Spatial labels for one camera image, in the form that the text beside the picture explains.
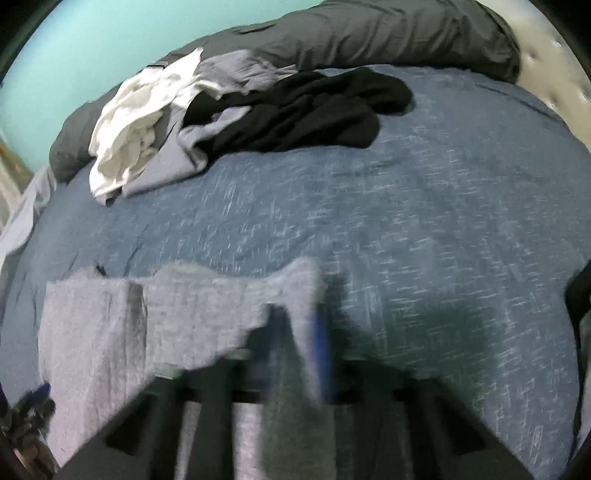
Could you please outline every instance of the beige headboard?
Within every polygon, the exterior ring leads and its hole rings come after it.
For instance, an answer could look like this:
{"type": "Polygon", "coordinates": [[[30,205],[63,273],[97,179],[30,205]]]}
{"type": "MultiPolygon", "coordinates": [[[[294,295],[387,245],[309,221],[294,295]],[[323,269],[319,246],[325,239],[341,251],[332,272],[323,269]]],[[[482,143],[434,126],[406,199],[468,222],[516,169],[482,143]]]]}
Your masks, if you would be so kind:
{"type": "Polygon", "coordinates": [[[517,37],[517,84],[558,113],[591,150],[591,80],[562,36],[528,0],[478,1],[502,16],[517,37]]]}

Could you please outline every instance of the teal wall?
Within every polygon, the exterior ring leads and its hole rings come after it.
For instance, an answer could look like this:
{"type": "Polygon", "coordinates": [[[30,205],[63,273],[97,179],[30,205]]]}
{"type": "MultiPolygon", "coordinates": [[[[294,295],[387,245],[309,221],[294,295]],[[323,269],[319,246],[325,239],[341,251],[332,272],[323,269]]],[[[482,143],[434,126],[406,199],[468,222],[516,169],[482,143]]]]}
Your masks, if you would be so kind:
{"type": "Polygon", "coordinates": [[[0,89],[0,129],[32,170],[48,162],[82,103],[195,38],[263,22],[318,0],[63,0],[0,89]]]}

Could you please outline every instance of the dark gray pillow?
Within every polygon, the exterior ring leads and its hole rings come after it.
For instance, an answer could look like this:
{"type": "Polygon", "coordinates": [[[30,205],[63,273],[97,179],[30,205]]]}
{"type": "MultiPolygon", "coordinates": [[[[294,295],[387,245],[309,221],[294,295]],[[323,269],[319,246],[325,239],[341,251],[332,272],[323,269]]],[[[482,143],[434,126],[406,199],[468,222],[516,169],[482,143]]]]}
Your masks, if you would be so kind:
{"type": "MultiPolygon", "coordinates": [[[[199,38],[163,60],[171,63],[196,47],[204,48],[203,59],[245,48],[277,67],[295,63],[299,70],[385,63],[458,67],[507,82],[519,75],[519,48],[511,29],[475,0],[329,0],[199,38]]],[[[49,153],[57,181],[70,181],[93,160],[90,136],[117,88],[65,121],[49,153]]]]}

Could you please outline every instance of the fitted sheet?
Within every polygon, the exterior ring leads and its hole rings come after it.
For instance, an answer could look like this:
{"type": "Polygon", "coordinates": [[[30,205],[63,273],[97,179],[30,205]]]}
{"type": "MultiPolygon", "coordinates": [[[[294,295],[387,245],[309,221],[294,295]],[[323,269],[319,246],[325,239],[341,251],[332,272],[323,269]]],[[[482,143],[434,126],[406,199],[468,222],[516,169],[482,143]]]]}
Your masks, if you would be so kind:
{"type": "Polygon", "coordinates": [[[415,104],[381,116],[367,149],[226,155],[111,207],[90,194],[89,167],[58,186],[7,299],[9,398],[38,383],[48,280],[95,264],[143,276],[174,260],[262,277],[307,255],[358,348],[441,377],[537,479],[558,478],[579,394],[562,292],[591,256],[589,152],[517,86],[374,68],[406,82],[415,104]]]}

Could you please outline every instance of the pile of clothes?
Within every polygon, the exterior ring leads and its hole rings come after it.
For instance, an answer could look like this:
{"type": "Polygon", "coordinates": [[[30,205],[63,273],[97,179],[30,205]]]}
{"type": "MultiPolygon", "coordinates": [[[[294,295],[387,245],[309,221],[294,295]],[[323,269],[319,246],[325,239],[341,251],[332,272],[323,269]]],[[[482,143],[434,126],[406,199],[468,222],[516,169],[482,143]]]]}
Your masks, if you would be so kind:
{"type": "MultiPolygon", "coordinates": [[[[258,279],[170,264],[147,278],[88,268],[49,283],[38,344],[56,402],[47,438],[56,460],[67,462],[162,365],[199,368],[241,346],[274,303],[289,313],[299,365],[281,368],[264,406],[236,405],[237,478],[334,478],[333,414],[320,401],[311,344],[323,295],[310,258],[258,279]]],[[[198,415],[188,404],[176,478],[184,478],[198,415]]]]}
{"type": "Polygon", "coordinates": [[[185,179],[226,153],[366,148],[377,114],[404,112],[412,100],[404,82],[366,67],[327,77],[278,69],[249,50],[205,61],[201,53],[146,67],[105,105],[89,145],[100,202],[185,179]]]}

